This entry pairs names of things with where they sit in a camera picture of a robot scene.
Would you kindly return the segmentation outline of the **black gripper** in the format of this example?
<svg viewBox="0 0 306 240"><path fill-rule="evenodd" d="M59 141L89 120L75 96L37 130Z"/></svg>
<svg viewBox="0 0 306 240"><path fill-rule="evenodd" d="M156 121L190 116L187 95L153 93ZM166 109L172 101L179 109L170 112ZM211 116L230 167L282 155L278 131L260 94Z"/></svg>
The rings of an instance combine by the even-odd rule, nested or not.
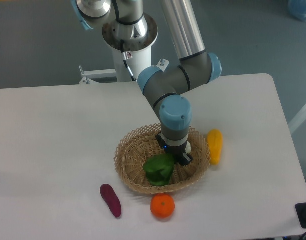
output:
<svg viewBox="0 0 306 240"><path fill-rule="evenodd" d="M190 143L188 141L179 146L172 146L167 144L161 134L157 134L155 138L160 148L167 154L172 155L176 163L179 163L181 166L187 166L193 161L193 157L190 155Z"/></svg>

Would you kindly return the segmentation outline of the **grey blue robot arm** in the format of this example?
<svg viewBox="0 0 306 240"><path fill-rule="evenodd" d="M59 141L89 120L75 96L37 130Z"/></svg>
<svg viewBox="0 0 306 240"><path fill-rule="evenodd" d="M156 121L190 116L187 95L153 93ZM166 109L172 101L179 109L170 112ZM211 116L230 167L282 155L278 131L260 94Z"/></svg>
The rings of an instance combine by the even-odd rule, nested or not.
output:
<svg viewBox="0 0 306 240"><path fill-rule="evenodd" d="M141 0L73 0L73 10L85 30L102 29L102 37L112 50L118 82L136 82L158 117L159 146L182 166L193 157L189 150L192 108L183 97L193 89L221 76L219 58L206 51L189 0L163 0L161 7L179 59L169 69L161 59L152 65L152 46L158 38L155 20L144 12Z"/></svg>

